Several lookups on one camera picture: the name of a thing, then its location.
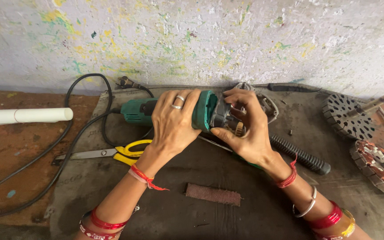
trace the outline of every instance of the scissors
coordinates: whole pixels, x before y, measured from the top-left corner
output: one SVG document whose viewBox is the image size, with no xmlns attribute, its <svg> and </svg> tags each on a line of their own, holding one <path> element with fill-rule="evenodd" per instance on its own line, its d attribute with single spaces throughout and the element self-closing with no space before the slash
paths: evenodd
<svg viewBox="0 0 384 240">
<path fill-rule="evenodd" d="M 145 139 L 145 140 L 132 142 L 125 147 L 116 146 L 115 148 L 106 149 L 106 150 L 77 152 L 77 153 L 73 153 L 70 156 L 70 159 L 99 158 L 99 157 L 112 156 L 114 157 L 114 159 L 131 166 L 136 163 L 137 159 L 131 159 L 128 157 L 140 157 L 143 154 L 143 151 L 131 152 L 130 148 L 140 144 L 149 144 L 151 142 L 152 142 L 151 139 Z M 63 160 L 65 156 L 66 155 L 58 156 L 56 157 L 56 160 Z"/>
</svg>

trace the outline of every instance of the hand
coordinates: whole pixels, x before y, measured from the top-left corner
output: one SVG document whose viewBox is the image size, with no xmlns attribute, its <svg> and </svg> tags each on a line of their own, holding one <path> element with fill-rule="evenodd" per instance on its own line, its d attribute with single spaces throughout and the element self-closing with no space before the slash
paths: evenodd
<svg viewBox="0 0 384 240">
<path fill-rule="evenodd" d="M 280 155 L 270 147 L 268 117 L 262 110 L 256 94 L 253 91 L 234 88 L 224 92 L 224 95 L 227 96 L 225 102 L 233 106 L 241 103 L 247 110 L 247 114 L 244 114 L 236 108 L 231 108 L 232 115 L 244 123 L 247 132 L 240 138 L 224 128 L 211 128 L 211 132 L 248 162 L 267 169 Z"/>
<path fill-rule="evenodd" d="M 196 139 L 201 130 L 192 128 L 192 112 L 200 93 L 198 89 L 171 90 L 160 96 L 152 113 L 155 136 L 149 145 L 151 148 L 171 159 Z M 182 96 L 185 102 L 176 98 L 177 95 Z"/>
</svg>

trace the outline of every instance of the white pvc pipe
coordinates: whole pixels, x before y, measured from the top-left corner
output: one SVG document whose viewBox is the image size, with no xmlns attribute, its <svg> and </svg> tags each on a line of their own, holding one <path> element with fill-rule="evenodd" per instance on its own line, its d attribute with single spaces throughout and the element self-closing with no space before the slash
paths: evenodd
<svg viewBox="0 0 384 240">
<path fill-rule="evenodd" d="M 0 110 L 0 125 L 10 123 L 55 123 L 73 118 L 70 108 L 6 109 Z"/>
</svg>

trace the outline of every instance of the sandpaper strip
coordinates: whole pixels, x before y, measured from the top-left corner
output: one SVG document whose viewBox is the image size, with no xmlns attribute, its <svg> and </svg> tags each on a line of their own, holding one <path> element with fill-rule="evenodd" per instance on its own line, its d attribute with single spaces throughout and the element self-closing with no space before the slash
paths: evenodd
<svg viewBox="0 0 384 240">
<path fill-rule="evenodd" d="M 204 187 L 193 183 L 188 183 L 186 196 L 238 207 L 241 205 L 241 195 L 238 193 L 223 189 Z"/>
</svg>

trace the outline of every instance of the green angle grinder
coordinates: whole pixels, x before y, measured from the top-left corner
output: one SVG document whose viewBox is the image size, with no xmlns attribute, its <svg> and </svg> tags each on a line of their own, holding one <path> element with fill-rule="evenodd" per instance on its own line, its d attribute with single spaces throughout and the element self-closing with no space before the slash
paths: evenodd
<svg viewBox="0 0 384 240">
<path fill-rule="evenodd" d="M 121 113 L 127 123 L 152 126 L 151 116 L 157 101 L 158 98 L 133 99 L 122 105 Z M 237 136 L 245 134 L 242 122 L 230 114 L 230 104 L 211 90 L 201 92 L 192 113 L 192 127 L 207 133 L 210 128 L 222 127 Z"/>
</svg>

